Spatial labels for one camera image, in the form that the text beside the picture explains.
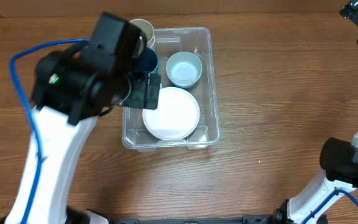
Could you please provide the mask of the blue cup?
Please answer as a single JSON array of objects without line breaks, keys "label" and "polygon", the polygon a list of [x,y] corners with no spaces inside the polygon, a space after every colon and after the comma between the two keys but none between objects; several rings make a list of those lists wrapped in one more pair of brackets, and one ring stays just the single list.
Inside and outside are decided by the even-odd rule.
[{"label": "blue cup", "polygon": [[135,67],[138,72],[157,73],[158,72],[158,57],[157,54],[150,48],[146,48],[143,57]]}]

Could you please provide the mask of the pink plate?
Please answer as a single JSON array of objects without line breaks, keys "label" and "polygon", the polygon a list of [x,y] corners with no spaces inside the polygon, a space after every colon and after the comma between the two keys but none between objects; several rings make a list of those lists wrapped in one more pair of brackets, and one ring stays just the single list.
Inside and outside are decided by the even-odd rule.
[{"label": "pink plate", "polygon": [[179,140],[189,136],[200,121],[200,106],[188,91],[177,87],[160,89],[155,110],[142,110],[147,130],[161,140]]}]

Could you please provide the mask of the beige cup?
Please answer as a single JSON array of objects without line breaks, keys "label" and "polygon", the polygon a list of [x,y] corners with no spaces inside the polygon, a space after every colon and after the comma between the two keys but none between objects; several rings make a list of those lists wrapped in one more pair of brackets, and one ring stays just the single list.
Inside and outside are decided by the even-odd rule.
[{"label": "beige cup", "polygon": [[144,19],[133,19],[129,21],[131,24],[140,28],[146,35],[147,38],[147,47],[154,49],[155,48],[155,31],[153,25]]}]

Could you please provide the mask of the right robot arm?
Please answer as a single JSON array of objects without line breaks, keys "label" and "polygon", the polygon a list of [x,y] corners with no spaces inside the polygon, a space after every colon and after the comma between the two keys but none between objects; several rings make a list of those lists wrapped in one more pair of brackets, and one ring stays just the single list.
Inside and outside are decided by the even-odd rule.
[{"label": "right robot arm", "polygon": [[346,196],[358,207],[358,132],[351,142],[329,138],[319,157],[320,170],[295,197],[283,202],[269,223],[327,223],[325,211]]}]

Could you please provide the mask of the pink bowl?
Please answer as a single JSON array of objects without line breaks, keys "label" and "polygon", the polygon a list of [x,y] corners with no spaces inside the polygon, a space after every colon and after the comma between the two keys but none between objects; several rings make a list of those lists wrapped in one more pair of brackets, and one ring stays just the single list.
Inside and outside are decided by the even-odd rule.
[{"label": "pink bowl", "polygon": [[198,81],[193,80],[192,82],[176,82],[176,81],[172,80],[171,82],[179,88],[190,88],[190,87],[194,86]]}]

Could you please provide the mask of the grey bowl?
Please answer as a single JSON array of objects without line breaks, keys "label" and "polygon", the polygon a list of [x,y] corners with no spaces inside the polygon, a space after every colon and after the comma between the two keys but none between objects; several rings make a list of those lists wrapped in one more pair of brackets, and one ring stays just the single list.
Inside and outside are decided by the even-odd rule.
[{"label": "grey bowl", "polygon": [[177,52],[166,64],[167,77],[170,81],[192,82],[199,80],[203,66],[200,58],[191,52]]}]

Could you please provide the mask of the light blue bowl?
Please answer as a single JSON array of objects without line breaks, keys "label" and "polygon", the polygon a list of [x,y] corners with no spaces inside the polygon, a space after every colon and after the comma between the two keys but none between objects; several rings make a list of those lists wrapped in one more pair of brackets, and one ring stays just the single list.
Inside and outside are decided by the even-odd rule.
[{"label": "light blue bowl", "polygon": [[174,83],[174,85],[179,88],[187,89],[193,87],[195,83]]}]

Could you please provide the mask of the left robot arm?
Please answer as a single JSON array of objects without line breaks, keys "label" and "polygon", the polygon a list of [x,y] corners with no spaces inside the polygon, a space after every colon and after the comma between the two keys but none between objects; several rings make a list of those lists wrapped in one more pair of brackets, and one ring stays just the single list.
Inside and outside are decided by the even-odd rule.
[{"label": "left robot arm", "polygon": [[32,134],[14,205],[1,223],[108,223],[92,210],[67,205],[79,156],[98,119],[115,106],[154,110],[161,77],[139,69],[147,36],[127,20],[101,14],[89,39],[65,39],[35,67],[35,83],[27,96],[16,60],[11,80]]}]

